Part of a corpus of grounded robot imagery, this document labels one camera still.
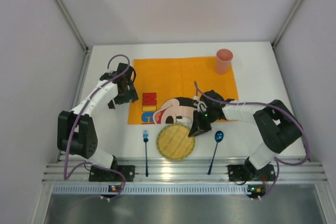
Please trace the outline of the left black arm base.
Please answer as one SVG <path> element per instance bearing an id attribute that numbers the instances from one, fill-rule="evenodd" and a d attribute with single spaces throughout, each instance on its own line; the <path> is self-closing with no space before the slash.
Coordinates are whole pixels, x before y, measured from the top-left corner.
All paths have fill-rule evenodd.
<path id="1" fill-rule="evenodd" d="M 103 169 L 98 169 L 96 167 L 88 168 L 84 165 L 85 169 L 89 172 L 90 182 L 122 182 L 123 179 L 119 174 L 110 172 Z M 133 182 L 135 176 L 135 166 L 134 165 L 119 165 L 117 171 L 120 172 L 124 177 L 126 182 Z"/>

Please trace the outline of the round woven bamboo plate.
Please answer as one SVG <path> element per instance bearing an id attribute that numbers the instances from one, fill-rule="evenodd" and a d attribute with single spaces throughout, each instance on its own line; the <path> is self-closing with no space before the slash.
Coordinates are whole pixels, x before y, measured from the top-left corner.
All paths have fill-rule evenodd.
<path id="1" fill-rule="evenodd" d="M 169 124 L 164 127 L 156 138 L 156 148 L 164 158 L 180 161 L 191 155 L 196 140 L 189 137 L 190 128 L 183 124 Z"/>

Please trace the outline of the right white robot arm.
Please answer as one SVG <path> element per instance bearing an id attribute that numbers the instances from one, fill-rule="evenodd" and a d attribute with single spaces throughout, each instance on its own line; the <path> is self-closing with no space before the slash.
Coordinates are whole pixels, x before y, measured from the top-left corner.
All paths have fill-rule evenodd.
<path id="1" fill-rule="evenodd" d="M 262 143 L 244 163 L 250 173 L 261 170 L 288 146 L 302 136 L 301 125 L 280 100 L 270 103 L 238 102 L 223 99 L 215 91 L 207 91 L 196 101 L 189 137 L 204 134 L 217 120 L 240 121 L 254 124 Z"/>

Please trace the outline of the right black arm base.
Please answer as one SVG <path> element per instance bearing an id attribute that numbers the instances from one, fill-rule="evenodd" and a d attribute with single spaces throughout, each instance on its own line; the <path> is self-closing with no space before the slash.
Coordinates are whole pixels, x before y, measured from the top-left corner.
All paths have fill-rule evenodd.
<path id="1" fill-rule="evenodd" d="M 228 177 L 230 182 L 273 182 L 276 178 L 274 166 L 266 165 L 260 170 L 245 164 L 232 164 L 227 166 Z"/>

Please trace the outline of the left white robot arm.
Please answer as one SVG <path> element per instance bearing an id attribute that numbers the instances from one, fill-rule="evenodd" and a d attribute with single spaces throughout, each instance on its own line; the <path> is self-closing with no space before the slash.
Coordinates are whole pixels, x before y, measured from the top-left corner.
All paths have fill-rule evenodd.
<path id="1" fill-rule="evenodd" d="M 93 119 L 105 109 L 137 101 L 133 67 L 119 63 L 116 71 L 106 72 L 89 95 L 71 111 L 58 115 L 57 147 L 71 155 L 79 155 L 87 162 L 112 169 L 116 158 L 98 147 Z"/>

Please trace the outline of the pink plastic cup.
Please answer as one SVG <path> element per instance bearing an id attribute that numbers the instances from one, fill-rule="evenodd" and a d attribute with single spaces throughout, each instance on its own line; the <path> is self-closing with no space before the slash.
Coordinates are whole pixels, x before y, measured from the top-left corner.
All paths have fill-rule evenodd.
<path id="1" fill-rule="evenodd" d="M 225 74 L 231 65 L 233 53 L 228 49 L 220 49 L 216 53 L 215 70 L 218 74 Z"/>

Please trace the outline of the aluminium front rail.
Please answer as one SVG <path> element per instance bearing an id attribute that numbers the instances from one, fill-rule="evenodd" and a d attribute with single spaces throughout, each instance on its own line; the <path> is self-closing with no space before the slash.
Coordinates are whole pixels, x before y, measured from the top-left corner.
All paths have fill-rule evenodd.
<path id="1" fill-rule="evenodd" d="M 187 158 L 182 161 L 168 161 L 163 158 L 152 158 L 148 161 L 149 175 L 145 175 L 145 159 L 120 158 L 120 165 L 135 166 L 135 183 L 227 183 L 229 182 L 228 165 L 241 164 L 242 159 L 216 158 L 212 173 L 207 174 L 210 158 Z M 327 176 L 320 162 L 306 162 L 300 166 L 280 165 L 278 183 L 280 184 L 313 184 L 327 182 Z"/>

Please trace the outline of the orange cartoon mouse placemat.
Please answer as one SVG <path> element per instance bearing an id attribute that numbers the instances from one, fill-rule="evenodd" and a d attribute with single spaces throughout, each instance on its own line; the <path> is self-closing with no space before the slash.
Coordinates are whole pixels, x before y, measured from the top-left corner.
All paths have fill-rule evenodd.
<path id="1" fill-rule="evenodd" d="M 218 74 L 215 63 L 215 57 L 135 60 L 139 99 L 130 105 L 128 123 L 192 123 L 198 94 L 194 82 L 203 92 L 214 90 L 224 99 L 237 100 L 232 68 Z"/>

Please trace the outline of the blue metallic spoon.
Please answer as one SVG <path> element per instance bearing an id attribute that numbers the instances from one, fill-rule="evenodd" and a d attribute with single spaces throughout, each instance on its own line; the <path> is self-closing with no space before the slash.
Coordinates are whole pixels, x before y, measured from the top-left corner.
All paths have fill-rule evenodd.
<path id="1" fill-rule="evenodd" d="M 215 139 L 215 142 L 216 142 L 216 146 L 215 146 L 214 153 L 213 153 L 213 156 L 212 156 L 212 160 L 211 160 L 208 172 L 207 172 L 208 175 L 210 175 L 212 173 L 214 159 L 215 159 L 215 155 L 216 155 L 216 152 L 217 152 L 218 144 L 223 140 L 223 138 L 224 138 L 224 132 L 223 131 L 217 131 L 215 133 L 214 139 Z"/>

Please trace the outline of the blue metallic fork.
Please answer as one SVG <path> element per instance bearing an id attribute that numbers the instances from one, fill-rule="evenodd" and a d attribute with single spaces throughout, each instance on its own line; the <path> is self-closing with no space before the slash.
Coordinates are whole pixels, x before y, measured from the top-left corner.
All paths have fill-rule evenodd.
<path id="1" fill-rule="evenodd" d="M 147 143 L 149 141 L 149 134 L 147 130 L 143 131 L 143 141 L 145 144 L 145 176 L 149 176 L 149 167 L 148 167 L 148 148 L 147 148 Z"/>

